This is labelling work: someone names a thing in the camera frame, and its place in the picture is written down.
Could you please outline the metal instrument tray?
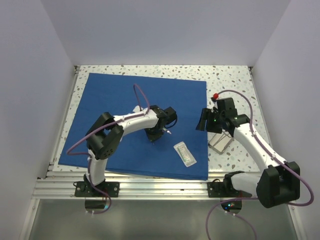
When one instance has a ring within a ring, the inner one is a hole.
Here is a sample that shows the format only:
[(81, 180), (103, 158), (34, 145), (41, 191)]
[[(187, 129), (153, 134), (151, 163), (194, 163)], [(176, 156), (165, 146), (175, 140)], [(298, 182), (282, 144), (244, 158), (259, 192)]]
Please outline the metal instrument tray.
[(208, 142), (208, 147), (222, 155), (233, 140), (228, 132), (216, 133)]

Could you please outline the white suture packet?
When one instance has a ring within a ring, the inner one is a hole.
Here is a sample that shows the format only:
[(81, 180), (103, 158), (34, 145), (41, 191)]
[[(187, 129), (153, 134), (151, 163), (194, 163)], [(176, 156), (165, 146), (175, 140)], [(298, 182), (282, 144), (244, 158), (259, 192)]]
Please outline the white suture packet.
[(192, 153), (187, 148), (187, 145), (182, 141), (173, 146), (183, 164), (188, 168), (197, 163)]

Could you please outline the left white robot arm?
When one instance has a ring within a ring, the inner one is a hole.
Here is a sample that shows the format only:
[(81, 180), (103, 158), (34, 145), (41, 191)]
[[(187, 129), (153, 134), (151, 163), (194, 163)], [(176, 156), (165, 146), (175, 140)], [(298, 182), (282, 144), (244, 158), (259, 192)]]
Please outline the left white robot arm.
[(132, 113), (111, 115), (103, 113), (89, 129), (87, 134), (108, 125), (94, 133), (86, 140), (88, 153), (91, 155), (85, 179), (88, 181), (86, 190), (92, 196), (103, 193), (104, 172), (107, 161), (118, 148), (122, 138), (128, 134), (144, 130), (150, 142), (155, 142), (168, 131), (168, 125), (178, 121), (177, 112), (172, 108), (161, 109), (157, 105), (149, 108), (136, 106)]

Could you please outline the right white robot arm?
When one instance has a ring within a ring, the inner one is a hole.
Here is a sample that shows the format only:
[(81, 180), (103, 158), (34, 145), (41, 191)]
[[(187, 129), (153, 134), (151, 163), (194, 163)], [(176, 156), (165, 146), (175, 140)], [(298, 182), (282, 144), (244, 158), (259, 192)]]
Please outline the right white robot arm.
[(237, 140), (252, 157), (260, 176), (244, 171), (225, 174), (222, 182), (211, 184), (215, 191), (223, 191), (228, 197), (238, 192), (257, 196), (265, 208), (287, 204), (300, 198), (300, 167), (294, 161), (288, 162), (264, 141), (252, 125), (246, 114), (238, 114), (231, 97), (219, 99), (217, 94), (211, 97), (216, 105), (203, 108), (198, 131), (221, 134), (227, 132)]

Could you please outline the blue surgical drape cloth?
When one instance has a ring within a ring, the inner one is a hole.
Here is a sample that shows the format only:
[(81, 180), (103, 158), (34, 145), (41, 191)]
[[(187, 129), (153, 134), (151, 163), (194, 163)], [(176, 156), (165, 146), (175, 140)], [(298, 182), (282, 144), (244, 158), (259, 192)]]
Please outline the blue surgical drape cloth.
[[(177, 123), (155, 143), (144, 130), (125, 136), (115, 153), (108, 159), (110, 172), (185, 180), (208, 178), (208, 135), (196, 130), (202, 109), (207, 106), (207, 84), (199, 80), (181, 80), (142, 76), (91, 73), (76, 109), (75, 117), (60, 155), (59, 164), (87, 167), (87, 146), (81, 143), (67, 155), (67, 150), (82, 139), (98, 117), (108, 112), (125, 115), (138, 104), (133, 85), (143, 90), (147, 100), (143, 107), (172, 107)], [(174, 149), (184, 142), (197, 163), (186, 167)]]

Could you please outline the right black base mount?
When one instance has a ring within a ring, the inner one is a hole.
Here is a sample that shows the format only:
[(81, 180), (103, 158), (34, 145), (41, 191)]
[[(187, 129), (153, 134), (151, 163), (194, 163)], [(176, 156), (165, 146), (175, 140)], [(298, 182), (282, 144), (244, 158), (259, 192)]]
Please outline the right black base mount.
[(237, 198), (241, 196), (238, 190), (228, 190), (224, 183), (217, 178), (206, 184), (209, 198)]

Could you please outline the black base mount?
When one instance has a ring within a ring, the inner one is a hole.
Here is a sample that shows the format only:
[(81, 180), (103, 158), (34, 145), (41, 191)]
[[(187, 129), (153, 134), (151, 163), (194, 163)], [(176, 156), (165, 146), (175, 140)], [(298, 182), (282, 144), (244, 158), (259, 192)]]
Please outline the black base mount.
[(74, 196), (84, 198), (106, 197), (106, 193), (111, 198), (117, 198), (120, 191), (120, 183), (116, 181), (104, 181), (95, 188), (89, 181), (76, 181), (73, 186), (75, 187)]
[(206, 184), (209, 198), (237, 198), (241, 196), (238, 190), (228, 190), (224, 183), (217, 178)]

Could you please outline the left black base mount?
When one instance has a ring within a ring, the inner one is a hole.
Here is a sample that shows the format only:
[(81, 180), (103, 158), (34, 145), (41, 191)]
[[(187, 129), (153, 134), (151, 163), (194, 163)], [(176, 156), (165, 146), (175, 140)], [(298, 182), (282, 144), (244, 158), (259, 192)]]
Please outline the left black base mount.
[(116, 181), (104, 181), (95, 188), (89, 181), (76, 181), (73, 186), (75, 187), (74, 196), (84, 198), (106, 197), (106, 193), (111, 198), (117, 198), (120, 191), (120, 183)]

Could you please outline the aluminium frame rail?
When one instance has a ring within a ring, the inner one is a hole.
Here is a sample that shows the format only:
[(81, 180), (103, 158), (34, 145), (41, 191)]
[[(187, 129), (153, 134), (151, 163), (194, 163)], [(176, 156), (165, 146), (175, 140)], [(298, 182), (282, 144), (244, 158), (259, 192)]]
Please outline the aluminium frame rail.
[[(33, 199), (74, 199), (74, 182), (83, 180), (78, 171), (50, 171), (46, 178), (38, 179)], [(118, 200), (207, 200), (207, 182), (125, 175), (105, 172), (105, 180), (119, 183)]]

